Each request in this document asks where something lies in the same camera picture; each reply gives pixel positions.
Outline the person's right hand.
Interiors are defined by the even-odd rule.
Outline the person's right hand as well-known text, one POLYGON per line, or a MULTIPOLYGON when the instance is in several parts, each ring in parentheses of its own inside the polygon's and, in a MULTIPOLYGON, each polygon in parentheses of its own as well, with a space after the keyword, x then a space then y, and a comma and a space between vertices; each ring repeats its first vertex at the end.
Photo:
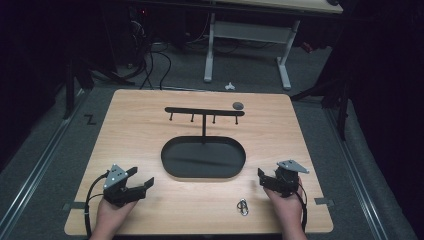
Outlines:
POLYGON ((282 233, 293 230, 302 230, 304 232, 301 223, 303 213, 302 202, 300 200, 302 196, 301 188, 298 188, 295 194, 287 198, 282 198, 278 192, 271 191, 267 188, 263 188, 263 190, 273 205, 282 233))

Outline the black stand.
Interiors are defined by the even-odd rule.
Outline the black stand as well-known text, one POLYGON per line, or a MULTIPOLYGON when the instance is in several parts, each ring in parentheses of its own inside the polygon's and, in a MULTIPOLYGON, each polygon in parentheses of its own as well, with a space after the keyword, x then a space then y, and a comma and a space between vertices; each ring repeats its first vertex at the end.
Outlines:
POLYGON ((349 82, 334 79, 295 94, 290 97, 292 101, 299 101, 308 96, 322 96, 321 106, 325 109, 337 107, 336 129, 339 137, 345 140, 345 124, 348 117, 347 108, 349 100, 349 82))
POLYGON ((76 109, 75 83, 77 81, 83 90, 92 90, 94 88, 94 80, 91 71, 95 70, 103 76, 121 85, 131 86, 128 77, 119 76, 116 73, 107 70, 100 65, 81 57, 70 57, 66 65, 66 105, 64 118, 69 119, 76 109))

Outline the white metal frame desk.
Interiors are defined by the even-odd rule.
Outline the white metal frame desk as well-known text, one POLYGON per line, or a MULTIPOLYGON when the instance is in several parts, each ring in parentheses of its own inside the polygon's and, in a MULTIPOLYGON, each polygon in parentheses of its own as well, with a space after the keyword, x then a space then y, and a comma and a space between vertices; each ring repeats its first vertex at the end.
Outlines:
MULTIPOLYGON (((312 13, 341 15, 343 8, 338 0, 211 0, 213 7, 231 4, 246 7, 264 7, 270 10, 286 10, 296 14, 312 13)), ((264 43, 283 44, 282 55, 276 58, 282 87, 291 89, 287 73, 286 61, 292 48, 300 25, 300 18, 295 17, 289 26, 271 26, 270 24, 241 23, 228 20, 217 20, 215 14, 209 17, 208 51, 205 62, 204 81, 213 79, 214 41, 216 38, 246 40, 264 43)))

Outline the metal floor rail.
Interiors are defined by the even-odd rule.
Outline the metal floor rail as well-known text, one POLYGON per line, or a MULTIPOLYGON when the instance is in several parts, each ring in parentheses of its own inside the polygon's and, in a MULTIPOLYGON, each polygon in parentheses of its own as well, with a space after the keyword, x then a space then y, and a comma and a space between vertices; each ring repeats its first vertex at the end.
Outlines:
POLYGON ((337 139, 338 145, 342 151, 343 159, 346 165, 347 175, 351 181, 355 191, 359 205, 372 232, 374 240, 389 240, 386 230, 378 215, 375 204, 364 184, 364 181, 355 165, 353 155, 347 145, 347 142, 342 139, 337 128, 337 119, 333 110, 324 109, 327 121, 331 125, 332 132, 337 139))
POLYGON ((66 112, 63 93, 59 102, 38 121, 29 136, 0 173, 0 240, 5 240, 31 199, 61 142, 75 112, 89 90, 78 90, 74 107, 66 112))

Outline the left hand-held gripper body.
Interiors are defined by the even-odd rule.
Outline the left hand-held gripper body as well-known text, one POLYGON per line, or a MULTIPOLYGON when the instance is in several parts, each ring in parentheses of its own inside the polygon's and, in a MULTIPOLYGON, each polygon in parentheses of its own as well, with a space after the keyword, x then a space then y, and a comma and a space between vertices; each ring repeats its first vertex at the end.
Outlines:
POLYGON ((104 199, 117 207, 123 207, 127 203, 146 197, 147 191, 143 191, 141 186, 132 188, 126 186, 130 178, 126 176, 126 171, 117 164, 113 164, 103 185, 104 199))

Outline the person's left hand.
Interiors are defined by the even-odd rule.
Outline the person's left hand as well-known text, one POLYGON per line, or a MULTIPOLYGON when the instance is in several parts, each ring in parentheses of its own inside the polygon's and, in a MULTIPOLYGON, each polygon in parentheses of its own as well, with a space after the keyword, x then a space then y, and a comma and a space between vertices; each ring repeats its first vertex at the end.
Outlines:
POLYGON ((137 202, 134 201, 127 203, 123 207, 117 207, 102 199, 98 206, 96 225, 92 230, 92 234, 110 234, 114 237, 136 204, 137 202))

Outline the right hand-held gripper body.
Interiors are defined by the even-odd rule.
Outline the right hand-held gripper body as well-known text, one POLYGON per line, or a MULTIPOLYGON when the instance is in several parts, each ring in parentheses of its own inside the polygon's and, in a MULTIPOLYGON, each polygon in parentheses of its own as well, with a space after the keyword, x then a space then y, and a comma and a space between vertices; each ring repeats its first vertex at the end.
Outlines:
POLYGON ((298 191, 299 173, 308 174, 309 170, 295 160, 280 161, 277 163, 275 176, 269 180, 274 181, 275 192, 280 193, 283 198, 287 198, 298 191))

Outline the black key rack with tray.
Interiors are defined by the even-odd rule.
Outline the black key rack with tray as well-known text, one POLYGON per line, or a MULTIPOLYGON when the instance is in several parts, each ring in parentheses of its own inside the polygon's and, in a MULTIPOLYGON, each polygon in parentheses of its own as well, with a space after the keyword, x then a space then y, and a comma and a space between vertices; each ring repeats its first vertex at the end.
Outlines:
POLYGON ((199 136, 177 136, 170 139, 161 150, 161 160, 166 172, 176 178, 232 178, 238 175, 246 162, 244 147, 227 136, 208 135, 207 117, 238 118, 245 115, 242 110, 213 110, 182 107, 166 107, 170 114, 202 116, 202 132, 199 136))

